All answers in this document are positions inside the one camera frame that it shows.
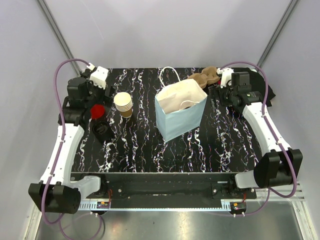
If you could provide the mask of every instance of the white wall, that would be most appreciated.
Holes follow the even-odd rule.
[[[72,53],[106,68],[258,62],[289,0],[46,0]]]
[[[53,74],[65,55],[35,0],[1,0],[0,36],[0,238],[18,240],[57,137]],[[66,66],[59,88],[74,74]]]
[[[263,68],[276,97],[269,112],[293,148],[301,149],[302,186],[320,236],[320,1],[300,1]]]

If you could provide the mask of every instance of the white bag handle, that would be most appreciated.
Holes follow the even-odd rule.
[[[177,71],[176,71],[173,67],[171,67],[171,66],[166,66],[166,67],[162,68],[162,70],[161,70],[161,72],[160,72],[160,74],[159,74],[160,82],[162,83],[162,85],[163,85],[164,87],[165,87],[165,84],[164,84],[164,81],[163,81],[161,75],[164,73],[164,70],[165,70],[165,69],[173,69],[173,71],[175,72],[175,74],[176,74],[176,76],[178,77],[178,80],[179,80],[179,82],[180,82],[180,77],[179,77]]]
[[[190,102],[190,103],[194,103],[194,104],[198,104],[198,103],[199,103],[199,101],[190,101],[190,100],[185,100],[185,101],[183,101],[183,102],[180,104],[179,111],[181,110],[181,105],[182,105],[182,104],[184,104],[184,103],[186,103],[186,102]]]

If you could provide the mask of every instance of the marble pattern tablecloth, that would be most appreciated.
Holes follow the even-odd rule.
[[[122,118],[114,105],[107,113],[115,133],[112,142],[101,144],[90,127],[80,141],[72,172],[243,172],[252,170],[262,157],[260,146],[241,115],[231,107],[213,110],[208,96],[201,125],[169,142],[156,127],[155,95],[162,89],[160,68],[111,69],[116,93],[128,92],[133,115]],[[186,79],[202,68],[176,68]],[[165,71],[164,83],[177,81]]]

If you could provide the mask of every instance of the light blue paper bag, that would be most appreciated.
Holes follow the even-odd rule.
[[[159,75],[164,88],[155,96],[154,102],[156,126],[167,142],[200,126],[207,94],[193,79],[180,81],[175,69],[179,82],[165,86],[161,78],[165,68]]]

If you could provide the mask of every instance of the stack of paper cups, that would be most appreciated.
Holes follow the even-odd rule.
[[[129,93],[119,92],[114,96],[113,102],[115,108],[124,118],[130,118],[132,115],[132,99]]]

